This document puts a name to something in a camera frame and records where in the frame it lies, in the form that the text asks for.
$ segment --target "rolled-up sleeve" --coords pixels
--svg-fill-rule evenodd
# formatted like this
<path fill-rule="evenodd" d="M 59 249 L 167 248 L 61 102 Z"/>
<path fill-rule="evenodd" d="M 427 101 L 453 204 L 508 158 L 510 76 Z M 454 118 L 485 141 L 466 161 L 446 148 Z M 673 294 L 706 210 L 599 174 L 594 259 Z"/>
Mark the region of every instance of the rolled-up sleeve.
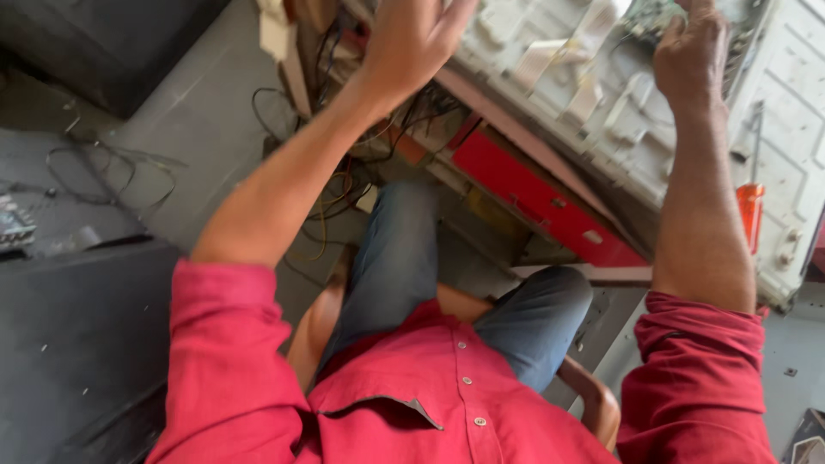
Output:
<path fill-rule="evenodd" d="M 290 326 L 262 266 L 180 261 L 167 426 L 147 463 L 292 462 L 306 399 L 277 352 Z"/>
<path fill-rule="evenodd" d="M 622 462 L 775 462 L 761 319 L 655 291 L 647 305 L 635 327 L 643 365 L 622 383 Z"/>

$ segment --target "red long-sleeve shirt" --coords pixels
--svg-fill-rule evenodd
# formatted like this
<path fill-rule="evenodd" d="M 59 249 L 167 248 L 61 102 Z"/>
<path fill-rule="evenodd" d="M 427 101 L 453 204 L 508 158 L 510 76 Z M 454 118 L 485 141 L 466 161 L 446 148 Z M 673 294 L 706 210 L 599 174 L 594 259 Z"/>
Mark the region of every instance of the red long-sleeve shirt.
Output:
<path fill-rule="evenodd" d="M 258 266 L 180 262 L 155 462 L 615 462 L 472 327 L 422 304 L 304 397 Z M 622 387 L 623 462 L 773 462 L 757 317 L 651 292 Z"/>

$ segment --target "man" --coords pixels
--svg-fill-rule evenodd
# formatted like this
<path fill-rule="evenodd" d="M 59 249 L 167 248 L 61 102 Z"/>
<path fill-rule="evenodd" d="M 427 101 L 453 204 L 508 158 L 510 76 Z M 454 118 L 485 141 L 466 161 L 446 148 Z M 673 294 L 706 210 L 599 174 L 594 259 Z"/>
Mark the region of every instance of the man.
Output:
<path fill-rule="evenodd" d="M 276 351 L 290 329 L 272 268 L 347 149 L 446 62 L 475 1 L 385 0 L 361 69 L 227 198 L 178 264 L 167 428 L 148 462 L 615 461 L 537 393 L 589 286 L 551 268 L 475 326 L 441 315 L 422 187 L 381 194 L 309 397 Z M 770 462 L 764 336 L 728 176 L 727 27 L 713 0 L 685 7 L 688 24 L 675 19 L 654 57 L 678 141 L 618 451 L 624 462 Z"/>

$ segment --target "drawer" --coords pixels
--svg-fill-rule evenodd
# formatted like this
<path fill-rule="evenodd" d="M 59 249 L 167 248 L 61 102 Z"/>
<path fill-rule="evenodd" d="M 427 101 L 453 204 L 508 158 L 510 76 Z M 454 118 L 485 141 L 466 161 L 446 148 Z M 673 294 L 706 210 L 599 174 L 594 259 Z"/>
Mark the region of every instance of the drawer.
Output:
<path fill-rule="evenodd" d="M 476 130 L 455 151 L 456 167 L 510 203 L 582 260 L 599 268 L 647 266 L 630 246 Z"/>

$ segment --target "blue jeans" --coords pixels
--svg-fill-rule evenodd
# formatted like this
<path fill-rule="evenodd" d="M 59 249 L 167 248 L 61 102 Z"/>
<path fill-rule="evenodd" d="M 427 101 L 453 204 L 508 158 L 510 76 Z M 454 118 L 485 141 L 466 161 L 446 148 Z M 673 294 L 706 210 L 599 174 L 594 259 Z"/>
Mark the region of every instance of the blue jeans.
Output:
<path fill-rule="evenodd" d="M 352 269 L 341 316 L 321 358 L 358 339 L 395 329 L 436 297 L 437 199 L 424 184 L 381 190 Z M 592 289 L 570 268 L 546 268 L 501 297 L 474 329 L 539 393 L 553 380 L 590 306 Z"/>

